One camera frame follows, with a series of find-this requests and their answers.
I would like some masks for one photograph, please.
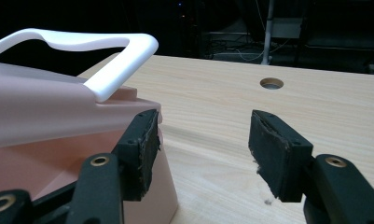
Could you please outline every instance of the pink object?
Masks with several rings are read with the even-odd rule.
[[[137,98],[137,90],[128,87],[97,103],[85,83],[79,77],[0,63],[0,191],[26,189],[37,199],[65,186],[77,179],[87,157],[112,150],[136,114],[160,111],[160,104]],[[125,220],[169,223],[176,207],[162,149],[149,192],[141,202],[125,202]]]

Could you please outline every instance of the pink plastic container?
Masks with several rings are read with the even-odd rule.
[[[63,50],[127,47],[89,80],[0,63],[0,191],[37,199],[75,181],[87,157],[110,152],[136,114],[160,104],[121,87],[156,51],[152,36],[27,29],[0,40],[0,53],[32,38]],[[164,148],[147,195],[124,204],[126,223],[171,221],[177,198]]]

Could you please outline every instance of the white plastic handle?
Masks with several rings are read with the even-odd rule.
[[[93,91],[98,103],[107,100],[158,49],[158,41],[145,34],[82,34],[24,29],[1,39],[0,53],[29,39],[43,40],[54,49],[67,51],[126,47],[84,83]]]

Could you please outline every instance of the light wood grain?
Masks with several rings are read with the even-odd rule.
[[[264,89],[265,77],[284,86]],[[256,174],[253,109],[287,122],[314,144],[314,156],[350,160],[374,187],[374,76],[153,56],[126,85],[162,105],[179,200],[173,223],[305,223],[302,203],[274,199]]]

